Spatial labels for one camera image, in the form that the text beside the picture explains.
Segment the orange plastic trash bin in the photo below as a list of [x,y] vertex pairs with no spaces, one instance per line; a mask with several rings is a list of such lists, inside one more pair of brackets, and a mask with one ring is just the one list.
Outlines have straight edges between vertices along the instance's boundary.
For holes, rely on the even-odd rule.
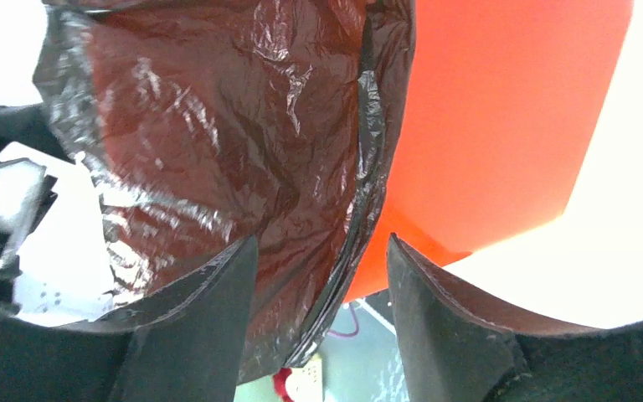
[[573,192],[631,1],[418,1],[402,130],[348,300],[388,285],[397,235],[444,266],[557,218]]

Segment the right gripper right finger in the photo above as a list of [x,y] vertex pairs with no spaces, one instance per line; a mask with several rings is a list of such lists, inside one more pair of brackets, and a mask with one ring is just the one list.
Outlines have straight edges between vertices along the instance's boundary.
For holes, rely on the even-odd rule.
[[388,289],[413,401],[643,401],[643,321],[586,327],[528,311],[392,235]]

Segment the black plastic trash bag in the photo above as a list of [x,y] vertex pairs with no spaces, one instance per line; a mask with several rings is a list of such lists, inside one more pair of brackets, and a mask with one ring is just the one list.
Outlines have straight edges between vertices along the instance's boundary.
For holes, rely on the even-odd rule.
[[33,82],[126,305],[254,236],[242,384],[304,364],[381,216],[412,1],[47,1]]

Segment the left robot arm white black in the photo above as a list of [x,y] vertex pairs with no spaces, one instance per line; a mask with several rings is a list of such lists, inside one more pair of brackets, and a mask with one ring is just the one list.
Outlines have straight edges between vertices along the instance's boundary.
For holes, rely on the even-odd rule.
[[99,199],[40,106],[0,106],[0,308],[46,327],[115,307]]

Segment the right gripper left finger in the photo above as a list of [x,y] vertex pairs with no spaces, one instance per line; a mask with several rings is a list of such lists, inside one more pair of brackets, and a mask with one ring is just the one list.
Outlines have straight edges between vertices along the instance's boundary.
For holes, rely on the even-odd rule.
[[93,321],[43,327],[0,309],[0,401],[231,401],[258,267],[236,241]]

